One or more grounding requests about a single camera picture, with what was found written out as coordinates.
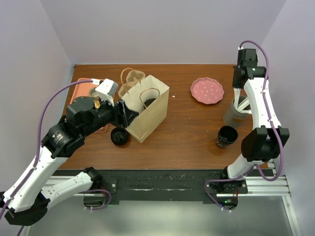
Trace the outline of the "brown paper bag with handles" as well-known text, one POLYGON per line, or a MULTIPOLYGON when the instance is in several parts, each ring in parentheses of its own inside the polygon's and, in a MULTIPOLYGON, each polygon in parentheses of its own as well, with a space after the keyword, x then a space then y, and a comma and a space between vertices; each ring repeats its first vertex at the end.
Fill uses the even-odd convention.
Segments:
POLYGON ((126 131, 142 143, 162 123, 167 116, 169 86, 149 75, 133 86, 121 99, 126 106, 139 113, 126 131), (147 108, 144 102, 150 98, 156 100, 147 108))

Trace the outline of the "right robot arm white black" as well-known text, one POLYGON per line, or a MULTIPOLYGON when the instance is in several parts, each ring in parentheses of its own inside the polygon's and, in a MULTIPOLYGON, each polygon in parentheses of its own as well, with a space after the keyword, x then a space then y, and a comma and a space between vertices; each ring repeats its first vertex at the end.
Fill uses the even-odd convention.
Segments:
POLYGON ((240 156, 227 166, 219 181, 224 193, 231 193, 238 180, 244 180, 253 170, 258 170, 266 181, 275 181, 284 165, 284 146, 290 136, 283 128, 273 108, 269 92, 268 66, 258 66, 255 49, 238 48, 237 64, 234 66, 232 87, 233 108, 241 113, 250 107, 252 131, 241 142, 240 156), (279 168, 273 178, 266 177, 261 164, 279 159, 279 168))

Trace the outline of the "black coffee cup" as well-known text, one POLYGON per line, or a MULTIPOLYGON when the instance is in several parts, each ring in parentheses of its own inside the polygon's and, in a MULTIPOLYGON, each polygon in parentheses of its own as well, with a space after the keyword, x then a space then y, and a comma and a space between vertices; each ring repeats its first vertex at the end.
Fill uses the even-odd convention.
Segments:
POLYGON ((147 109, 156 99, 150 98, 144 102, 144 108, 147 109))
POLYGON ((220 148, 225 148, 230 144, 233 144, 238 139, 238 132, 231 126, 223 126, 218 131, 216 143, 220 148))

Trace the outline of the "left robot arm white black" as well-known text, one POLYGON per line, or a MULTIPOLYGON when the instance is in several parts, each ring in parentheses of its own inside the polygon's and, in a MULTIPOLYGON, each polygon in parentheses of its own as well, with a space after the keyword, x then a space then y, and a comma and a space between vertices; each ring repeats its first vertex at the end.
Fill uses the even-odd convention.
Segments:
POLYGON ((107 124, 127 128, 139 112, 122 99, 114 104, 102 102, 99 108, 91 97, 81 96, 68 105, 66 114, 52 126, 40 143, 40 149, 25 172, 7 191, 0 194, 1 215, 10 225, 30 226, 38 222, 56 204, 81 192, 98 192, 103 177, 93 167, 75 177, 45 187, 52 174, 85 143, 85 138, 107 124))

